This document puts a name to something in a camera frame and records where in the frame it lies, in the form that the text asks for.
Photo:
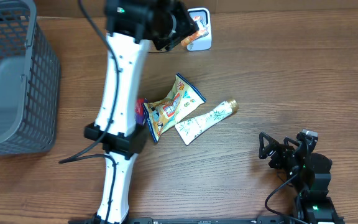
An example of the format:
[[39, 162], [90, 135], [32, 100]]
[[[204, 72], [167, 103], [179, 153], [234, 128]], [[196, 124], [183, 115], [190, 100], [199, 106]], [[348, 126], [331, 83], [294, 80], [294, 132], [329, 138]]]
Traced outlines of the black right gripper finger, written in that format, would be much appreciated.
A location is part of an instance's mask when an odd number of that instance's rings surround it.
[[271, 156], [276, 150], [280, 143], [266, 134], [261, 132], [259, 134], [259, 158], [266, 159]]
[[291, 154], [293, 156], [303, 156], [304, 155], [304, 137], [297, 136], [296, 139], [291, 139], [289, 137], [285, 137], [284, 145], [289, 147]]

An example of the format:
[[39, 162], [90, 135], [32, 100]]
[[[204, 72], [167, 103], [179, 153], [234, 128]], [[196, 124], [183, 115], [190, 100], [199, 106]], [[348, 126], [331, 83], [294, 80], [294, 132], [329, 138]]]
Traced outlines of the orange item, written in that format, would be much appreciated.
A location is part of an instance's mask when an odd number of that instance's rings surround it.
[[191, 45], [195, 40], [205, 37], [209, 34], [209, 26], [201, 16], [196, 16], [193, 18], [193, 20], [196, 22], [198, 30], [194, 34], [191, 34], [190, 36], [186, 37], [181, 41], [181, 45], [183, 47]]

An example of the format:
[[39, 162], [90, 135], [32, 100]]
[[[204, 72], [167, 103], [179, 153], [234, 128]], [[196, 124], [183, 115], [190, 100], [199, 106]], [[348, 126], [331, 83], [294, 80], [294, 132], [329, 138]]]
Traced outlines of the white tube with gold cap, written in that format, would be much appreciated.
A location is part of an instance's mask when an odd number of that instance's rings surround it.
[[188, 146], [210, 127], [232, 115], [238, 109], [239, 105], [237, 101], [229, 99], [221, 102], [217, 107], [206, 114], [176, 124], [175, 129], [178, 131], [183, 142]]

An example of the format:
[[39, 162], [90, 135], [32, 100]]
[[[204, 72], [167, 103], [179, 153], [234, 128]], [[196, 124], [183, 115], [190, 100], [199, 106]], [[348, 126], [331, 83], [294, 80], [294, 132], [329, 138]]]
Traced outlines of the cream snack bag blue edges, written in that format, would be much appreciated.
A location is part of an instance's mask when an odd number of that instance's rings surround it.
[[177, 73], [172, 89], [164, 99], [142, 105], [145, 122], [154, 142], [158, 142], [164, 132], [205, 102], [206, 98], [201, 92], [184, 76]]

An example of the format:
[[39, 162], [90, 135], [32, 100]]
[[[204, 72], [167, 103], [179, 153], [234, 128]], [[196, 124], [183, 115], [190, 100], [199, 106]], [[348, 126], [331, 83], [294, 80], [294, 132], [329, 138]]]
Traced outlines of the red purple tissue pack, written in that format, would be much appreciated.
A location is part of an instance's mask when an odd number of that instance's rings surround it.
[[135, 121], [140, 125], [145, 124], [144, 103], [148, 103], [148, 100], [146, 98], [139, 98], [135, 104]]

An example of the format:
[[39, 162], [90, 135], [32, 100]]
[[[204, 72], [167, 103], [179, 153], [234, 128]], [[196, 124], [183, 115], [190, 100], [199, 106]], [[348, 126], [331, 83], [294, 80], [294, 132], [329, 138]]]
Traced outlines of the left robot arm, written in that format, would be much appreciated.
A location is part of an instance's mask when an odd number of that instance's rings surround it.
[[103, 197], [90, 223], [125, 223], [129, 188], [147, 128], [135, 120], [135, 103], [149, 48], [171, 50], [198, 26], [182, 1], [106, 1], [106, 30], [90, 25], [108, 50], [103, 99], [95, 121], [85, 128], [106, 161]]

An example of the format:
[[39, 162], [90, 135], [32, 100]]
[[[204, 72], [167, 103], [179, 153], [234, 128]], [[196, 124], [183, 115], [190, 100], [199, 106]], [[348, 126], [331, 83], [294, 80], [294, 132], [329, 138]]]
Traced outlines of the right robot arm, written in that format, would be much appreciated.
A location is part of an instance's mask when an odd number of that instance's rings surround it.
[[[285, 137], [280, 143], [265, 132], [259, 134], [259, 158], [271, 158], [269, 166], [282, 170], [286, 180], [265, 199], [265, 208], [280, 216], [282, 223], [344, 223], [330, 197], [332, 160], [314, 153], [318, 133], [302, 130], [295, 139]], [[296, 191], [292, 215], [286, 215], [268, 206], [269, 200], [285, 186]]]

